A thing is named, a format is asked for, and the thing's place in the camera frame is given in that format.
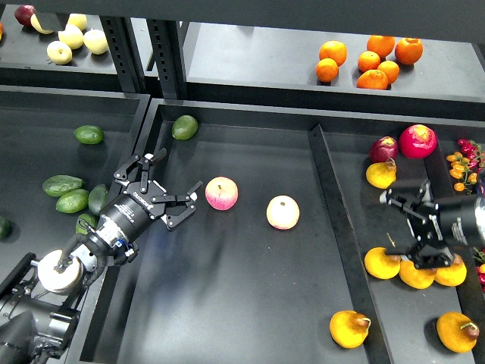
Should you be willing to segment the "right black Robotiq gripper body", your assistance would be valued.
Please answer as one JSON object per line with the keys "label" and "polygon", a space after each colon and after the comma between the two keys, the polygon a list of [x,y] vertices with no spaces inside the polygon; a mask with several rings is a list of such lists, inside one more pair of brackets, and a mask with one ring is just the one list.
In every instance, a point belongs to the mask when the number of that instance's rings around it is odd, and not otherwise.
{"label": "right black Robotiq gripper body", "polygon": [[484,197],[457,196],[438,201],[439,226],[450,246],[484,246]]}

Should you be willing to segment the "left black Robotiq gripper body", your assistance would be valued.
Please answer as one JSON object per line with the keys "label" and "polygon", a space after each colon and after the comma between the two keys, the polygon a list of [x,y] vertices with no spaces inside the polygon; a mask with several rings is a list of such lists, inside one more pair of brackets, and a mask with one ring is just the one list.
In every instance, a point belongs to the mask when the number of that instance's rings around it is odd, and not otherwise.
{"label": "left black Robotiq gripper body", "polygon": [[103,208],[99,220],[99,236],[106,243],[132,243],[164,212],[161,202],[153,197],[165,196],[167,191],[158,182],[149,180],[128,184],[125,190]]}

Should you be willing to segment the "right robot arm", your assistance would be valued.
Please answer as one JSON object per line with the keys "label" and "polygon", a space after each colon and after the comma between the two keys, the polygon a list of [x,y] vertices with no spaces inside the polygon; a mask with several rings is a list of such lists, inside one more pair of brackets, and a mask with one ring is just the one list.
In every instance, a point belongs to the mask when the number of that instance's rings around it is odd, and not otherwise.
{"label": "right robot arm", "polygon": [[380,194],[379,201],[398,209],[406,217],[413,241],[395,244],[386,254],[401,256],[416,269],[449,268],[456,247],[484,248],[484,173],[477,177],[476,193],[434,199],[430,181],[425,181],[415,199],[392,189]]}

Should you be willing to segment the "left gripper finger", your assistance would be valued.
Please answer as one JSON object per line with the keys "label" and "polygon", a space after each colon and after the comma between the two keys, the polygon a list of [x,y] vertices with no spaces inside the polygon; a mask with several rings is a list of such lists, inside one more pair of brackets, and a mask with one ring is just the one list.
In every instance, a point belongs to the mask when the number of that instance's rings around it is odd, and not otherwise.
{"label": "left gripper finger", "polygon": [[201,181],[196,182],[183,195],[154,195],[151,197],[151,219],[161,220],[169,231],[173,231],[188,220],[196,211],[197,192],[202,187]]}
{"label": "left gripper finger", "polygon": [[145,155],[135,153],[131,155],[117,170],[114,172],[114,181],[121,185],[120,195],[129,194],[129,189],[133,189],[142,195],[148,193],[164,195],[167,191],[161,187],[156,180],[151,178],[152,168],[161,162],[167,155],[165,148],[160,149],[154,155],[146,153]]}

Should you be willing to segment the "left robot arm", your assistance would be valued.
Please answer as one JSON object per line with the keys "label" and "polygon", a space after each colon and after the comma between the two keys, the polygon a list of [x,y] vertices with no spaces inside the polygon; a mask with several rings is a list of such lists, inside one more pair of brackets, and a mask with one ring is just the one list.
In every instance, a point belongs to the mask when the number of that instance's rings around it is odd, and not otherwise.
{"label": "left robot arm", "polygon": [[46,363],[59,359],[77,329],[79,307],[105,269],[132,262],[136,240],[155,221],[172,231],[196,210],[197,182],[171,195],[151,176],[167,155],[134,154],[114,173],[121,192],[104,206],[97,224],[82,219],[63,249],[41,259],[27,253],[1,283],[1,361]]}

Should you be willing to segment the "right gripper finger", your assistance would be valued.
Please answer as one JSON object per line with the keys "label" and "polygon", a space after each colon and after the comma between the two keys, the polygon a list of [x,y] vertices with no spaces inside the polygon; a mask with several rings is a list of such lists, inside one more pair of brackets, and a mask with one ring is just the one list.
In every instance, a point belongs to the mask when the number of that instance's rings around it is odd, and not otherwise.
{"label": "right gripper finger", "polygon": [[437,215],[410,214],[408,226],[415,243],[405,253],[416,269],[449,268],[453,254],[444,240]]}
{"label": "right gripper finger", "polygon": [[392,206],[406,216],[437,215],[440,209],[439,205],[433,201],[430,180],[425,180],[419,186],[415,196],[389,188],[380,194],[379,203]]}

